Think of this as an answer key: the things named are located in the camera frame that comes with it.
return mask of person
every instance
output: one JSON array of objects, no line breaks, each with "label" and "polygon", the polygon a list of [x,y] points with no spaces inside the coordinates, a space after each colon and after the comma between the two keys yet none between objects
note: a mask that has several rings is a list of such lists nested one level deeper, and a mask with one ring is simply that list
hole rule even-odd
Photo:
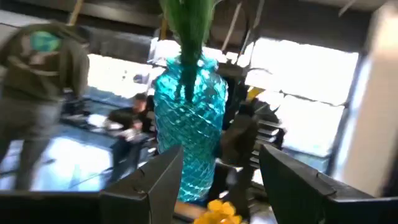
[{"label": "person", "polygon": [[121,108],[110,112],[106,120],[106,126],[110,122],[121,124],[121,128],[127,135],[120,135],[112,149],[113,169],[111,177],[106,185],[118,181],[125,171],[132,167],[136,169],[138,166],[141,147],[139,144],[133,144],[128,136],[128,130],[134,132],[151,132],[151,121],[147,118],[147,97],[144,93],[138,93],[132,98],[132,108]]},{"label": "person", "polygon": [[0,163],[13,140],[24,141],[12,188],[29,190],[35,165],[60,118],[63,91],[82,97],[90,66],[89,32],[52,22],[32,24],[13,33],[0,47],[7,68],[0,99]]}]

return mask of seated man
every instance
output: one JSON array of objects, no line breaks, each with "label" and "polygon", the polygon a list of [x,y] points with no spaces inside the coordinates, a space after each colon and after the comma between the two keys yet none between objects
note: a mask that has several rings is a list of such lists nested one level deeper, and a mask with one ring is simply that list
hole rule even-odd
[{"label": "seated man", "polygon": [[119,135],[120,139],[111,146],[113,155],[113,170],[107,185],[118,181],[125,171],[132,167],[136,169],[139,162],[141,145],[131,143],[131,133],[150,132],[150,121],[147,118],[146,110],[147,97],[144,93],[138,93],[133,97],[132,108],[121,108],[112,111],[107,121],[116,122],[123,126],[125,131]]}]

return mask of hooded jacket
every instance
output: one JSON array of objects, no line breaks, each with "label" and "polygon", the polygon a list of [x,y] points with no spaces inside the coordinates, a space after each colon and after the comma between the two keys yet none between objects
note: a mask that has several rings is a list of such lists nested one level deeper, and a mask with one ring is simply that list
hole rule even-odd
[{"label": "hooded jacket", "polygon": [[20,28],[0,48],[0,64],[7,68],[3,97],[58,103],[69,88],[81,98],[90,66],[84,43],[65,24]]}]

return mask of ceiling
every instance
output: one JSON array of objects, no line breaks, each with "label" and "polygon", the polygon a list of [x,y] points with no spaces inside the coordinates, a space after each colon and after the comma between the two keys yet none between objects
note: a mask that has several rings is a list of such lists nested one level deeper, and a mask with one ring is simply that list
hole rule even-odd
[{"label": "ceiling", "polygon": [[[351,2],[351,0],[304,0],[304,1],[316,2],[320,4],[327,4],[339,7],[344,7],[349,2]],[[385,2],[387,2],[387,0],[356,0],[352,8],[366,10],[366,11],[374,11],[378,7],[382,6]]]}]

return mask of glass vase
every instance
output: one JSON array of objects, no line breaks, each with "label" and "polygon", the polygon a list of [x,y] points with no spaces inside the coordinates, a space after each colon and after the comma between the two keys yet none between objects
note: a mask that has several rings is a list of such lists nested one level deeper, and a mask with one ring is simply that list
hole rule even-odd
[{"label": "glass vase", "polygon": [[202,199],[213,183],[215,149],[227,97],[227,83],[215,73],[217,61],[202,57],[193,98],[185,99],[180,85],[183,67],[178,57],[167,60],[167,70],[155,81],[155,122],[159,152],[175,145],[184,148],[183,171],[178,199]]}]

